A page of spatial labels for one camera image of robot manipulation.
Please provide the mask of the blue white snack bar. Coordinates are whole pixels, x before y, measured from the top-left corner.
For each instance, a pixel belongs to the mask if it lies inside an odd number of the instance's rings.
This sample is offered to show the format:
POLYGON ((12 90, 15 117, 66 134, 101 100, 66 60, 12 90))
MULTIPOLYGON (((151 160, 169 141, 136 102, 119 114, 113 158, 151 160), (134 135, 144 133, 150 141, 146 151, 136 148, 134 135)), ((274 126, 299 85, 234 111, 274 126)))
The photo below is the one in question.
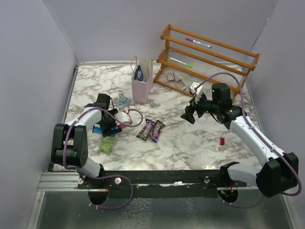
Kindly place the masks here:
MULTIPOLYGON (((114 131, 116 129, 117 129, 116 127, 113 127, 111 129, 112 130, 112 137, 115 137, 116 133, 114 131)), ((99 126, 94 125, 93 128, 92 128, 92 133, 102 135, 102 130, 101 130, 101 128, 99 126)))

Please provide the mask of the pink snack packet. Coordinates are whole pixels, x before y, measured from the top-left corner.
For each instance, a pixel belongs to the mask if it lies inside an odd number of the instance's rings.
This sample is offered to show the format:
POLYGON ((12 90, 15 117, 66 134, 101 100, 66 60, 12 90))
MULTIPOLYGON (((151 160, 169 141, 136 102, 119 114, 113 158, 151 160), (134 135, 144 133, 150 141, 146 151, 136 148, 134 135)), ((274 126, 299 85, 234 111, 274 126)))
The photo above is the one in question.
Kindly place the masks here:
POLYGON ((130 116, 130 111, 128 110, 128 109, 125 109, 125 110, 123 110, 123 112, 124 113, 126 113, 127 115, 128 115, 128 122, 127 122, 127 124, 128 125, 131 125, 132 124, 132 118, 131 118, 131 116, 130 116))

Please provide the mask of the purple m&m's packet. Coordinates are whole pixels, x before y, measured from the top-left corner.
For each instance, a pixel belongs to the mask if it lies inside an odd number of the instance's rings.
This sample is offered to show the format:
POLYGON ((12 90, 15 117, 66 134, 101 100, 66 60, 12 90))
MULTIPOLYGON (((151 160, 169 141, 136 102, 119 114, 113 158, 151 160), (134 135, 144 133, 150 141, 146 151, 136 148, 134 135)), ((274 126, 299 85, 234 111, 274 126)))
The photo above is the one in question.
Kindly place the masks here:
POLYGON ((145 126, 142 128, 142 130, 137 134, 137 138, 140 138, 144 141, 147 140, 151 130, 155 126, 155 122, 150 119, 145 119, 145 126))
POLYGON ((151 133, 150 133, 150 139, 153 142, 156 143, 158 141, 159 135, 161 134, 164 127, 165 127, 165 124, 163 122, 161 122, 160 120, 156 121, 156 124, 155 124, 155 126, 153 127, 153 129, 151 130, 151 133))

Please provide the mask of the pink paper bag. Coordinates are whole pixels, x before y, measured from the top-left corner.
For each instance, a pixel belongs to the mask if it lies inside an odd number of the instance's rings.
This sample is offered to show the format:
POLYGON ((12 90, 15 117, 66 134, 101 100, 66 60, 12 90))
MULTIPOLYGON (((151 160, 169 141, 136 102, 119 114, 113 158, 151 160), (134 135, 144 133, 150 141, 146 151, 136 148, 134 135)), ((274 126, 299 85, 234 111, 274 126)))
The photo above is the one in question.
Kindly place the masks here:
POLYGON ((153 61, 134 56, 131 61, 132 70, 132 99, 136 103, 145 104, 153 87, 153 61), (136 67, 140 65, 144 75, 144 82, 133 79, 136 67))

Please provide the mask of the blue Burts chips bag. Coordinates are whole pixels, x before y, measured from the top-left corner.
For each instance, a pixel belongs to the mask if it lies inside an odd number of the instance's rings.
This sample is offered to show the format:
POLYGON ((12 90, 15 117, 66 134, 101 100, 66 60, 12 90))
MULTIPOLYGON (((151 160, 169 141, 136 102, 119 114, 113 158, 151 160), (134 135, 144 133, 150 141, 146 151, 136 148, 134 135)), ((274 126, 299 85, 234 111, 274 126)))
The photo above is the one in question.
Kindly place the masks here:
POLYGON ((144 75, 142 73, 142 69, 141 69, 140 65, 138 65, 136 67, 135 73, 133 75, 133 79, 137 80, 137 81, 140 81, 140 82, 144 82, 144 75))

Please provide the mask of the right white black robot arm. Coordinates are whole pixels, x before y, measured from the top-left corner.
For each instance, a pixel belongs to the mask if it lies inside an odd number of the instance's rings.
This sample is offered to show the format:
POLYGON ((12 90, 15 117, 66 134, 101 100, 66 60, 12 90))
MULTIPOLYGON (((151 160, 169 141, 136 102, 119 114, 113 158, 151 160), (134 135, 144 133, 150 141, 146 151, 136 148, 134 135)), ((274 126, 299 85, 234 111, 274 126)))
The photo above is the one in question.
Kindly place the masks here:
POLYGON ((208 100, 203 91, 186 106, 181 118, 195 123, 194 113, 198 117, 207 113, 236 134, 254 153, 259 167, 249 167, 238 162, 221 166, 219 181, 229 187, 235 181, 241 181, 258 187, 265 197, 277 194, 297 186, 298 157, 294 153, 285 153, 268 140, 241 107, 233 105, 230 88, 225 83, 212 85, 212 99, 208 100))

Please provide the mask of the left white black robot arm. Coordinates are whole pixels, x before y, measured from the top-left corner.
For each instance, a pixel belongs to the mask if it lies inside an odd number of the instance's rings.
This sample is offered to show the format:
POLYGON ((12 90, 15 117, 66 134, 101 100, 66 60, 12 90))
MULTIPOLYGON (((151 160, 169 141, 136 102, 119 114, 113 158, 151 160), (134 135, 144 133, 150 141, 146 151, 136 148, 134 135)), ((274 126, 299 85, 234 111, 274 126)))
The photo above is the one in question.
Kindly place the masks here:
POLYGON ((110 105, 113 105, 110 96, 98 94, 96 102, 87 104, 80 117, 66 124, 55 125, 53 131, 52 163, 88 175, 89 183, 94 188, 101 188, 105 184, 105 170, 102 164, 89 157, 87 133, 95 124, 100 126, 103 137, 122 131, 113 119, 119 112, 116 108, 110 110, 110 105))

